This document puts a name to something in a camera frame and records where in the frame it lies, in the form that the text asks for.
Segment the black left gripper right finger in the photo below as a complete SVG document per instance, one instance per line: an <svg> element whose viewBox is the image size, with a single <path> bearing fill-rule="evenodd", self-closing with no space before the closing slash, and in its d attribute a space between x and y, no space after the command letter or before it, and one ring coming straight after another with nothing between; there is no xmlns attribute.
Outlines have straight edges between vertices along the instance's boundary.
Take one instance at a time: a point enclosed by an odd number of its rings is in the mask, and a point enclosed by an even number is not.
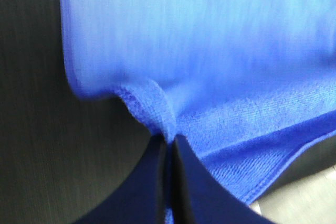
<svg viewBox="0 0 336 224"><path fill-rule="evenodd" d="M223 188L183 135L172 145L172 210L174 223L272 223Z"/></svg>

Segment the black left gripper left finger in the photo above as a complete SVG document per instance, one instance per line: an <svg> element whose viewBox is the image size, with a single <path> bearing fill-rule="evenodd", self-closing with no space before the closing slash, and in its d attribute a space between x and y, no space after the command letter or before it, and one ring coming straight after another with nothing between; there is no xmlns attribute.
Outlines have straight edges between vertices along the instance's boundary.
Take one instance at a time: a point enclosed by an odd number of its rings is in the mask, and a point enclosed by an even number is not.
<svg viewBox="0 0 336 224"><path fill-rule="evenodd" d="M165 223L165 156L163 136L152 136L125 181L75 223Z"/></svg>

